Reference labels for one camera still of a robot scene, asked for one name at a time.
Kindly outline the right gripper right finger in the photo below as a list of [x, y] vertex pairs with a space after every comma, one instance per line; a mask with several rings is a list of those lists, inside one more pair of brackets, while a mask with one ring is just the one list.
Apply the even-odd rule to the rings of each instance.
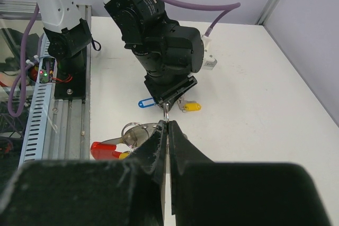
[[177, 225], [330, 225], [311, 176], [297, 164], [214, 162], [168, 125]]

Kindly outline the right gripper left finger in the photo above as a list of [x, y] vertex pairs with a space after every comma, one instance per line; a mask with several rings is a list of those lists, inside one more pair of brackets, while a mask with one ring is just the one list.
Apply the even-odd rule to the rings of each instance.
[[163, 225], [166, 123], [123, 160], [24, 163], [1, 195], [1, 225]]

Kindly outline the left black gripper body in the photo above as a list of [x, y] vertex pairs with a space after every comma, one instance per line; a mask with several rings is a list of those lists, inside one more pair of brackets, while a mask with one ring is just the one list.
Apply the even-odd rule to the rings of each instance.
[[145, 76], [144, 84], [157, 106], [163, 109], [165, 103], [168, 103], [169, 111], [187, 91], [198, 83], [194, 76], [179, 75], [167, 85], [157, 84], [148, 75]]

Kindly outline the red handled metal keyring holder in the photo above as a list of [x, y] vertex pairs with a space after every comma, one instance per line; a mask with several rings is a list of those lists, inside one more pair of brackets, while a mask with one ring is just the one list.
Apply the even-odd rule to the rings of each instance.
[[95, 160], [116, 160], [118, 154], [125, 151], [132, 153], [155, 132], [157, 123], [130, 122], [126, 124], [121, 136], [101, 142], [93, 142], [90, 153]]

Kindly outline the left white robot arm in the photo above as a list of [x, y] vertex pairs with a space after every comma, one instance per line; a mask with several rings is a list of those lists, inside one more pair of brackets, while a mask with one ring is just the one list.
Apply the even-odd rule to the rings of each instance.
[[[204, 43], [198, 29], [181, 26], [167, 16], [161, 0], [102, 0], [120, 29], [124, 47], [146, 71], [145, 85], [155, 103], [173, 107], [197, 84]], [[84, 70], [82, 50], [92, 41], [88, 23], [74, 0], [37, 0], [48, 52], [65, 73]]]

